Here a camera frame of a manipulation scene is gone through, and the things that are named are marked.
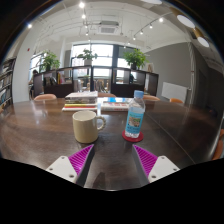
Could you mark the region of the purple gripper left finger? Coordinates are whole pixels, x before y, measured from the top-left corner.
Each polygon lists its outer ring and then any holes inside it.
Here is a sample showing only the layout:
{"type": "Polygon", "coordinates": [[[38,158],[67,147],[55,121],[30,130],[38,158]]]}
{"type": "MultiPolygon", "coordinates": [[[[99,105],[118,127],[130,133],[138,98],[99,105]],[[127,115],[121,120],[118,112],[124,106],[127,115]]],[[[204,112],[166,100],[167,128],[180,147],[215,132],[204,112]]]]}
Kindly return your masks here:
{"type": "Polygon", "coordinates": [[[69,157],[60,156],[47,168],[47,171],[83,187],[94,153],[94,145],[91,144],[69,157]]]}

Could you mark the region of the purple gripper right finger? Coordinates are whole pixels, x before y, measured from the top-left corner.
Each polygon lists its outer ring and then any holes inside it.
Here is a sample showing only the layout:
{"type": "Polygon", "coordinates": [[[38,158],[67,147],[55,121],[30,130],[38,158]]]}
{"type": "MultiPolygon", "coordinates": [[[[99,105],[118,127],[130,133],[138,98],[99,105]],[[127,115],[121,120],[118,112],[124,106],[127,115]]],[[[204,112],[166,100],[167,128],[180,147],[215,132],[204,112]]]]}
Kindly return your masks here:
{"type": "Polygon", "coordinates": [[[179,171],[179,168],[166,156],[157,157],[140,146],[132,146],[132,155],[141,183],[152,183],[179,171]]]}

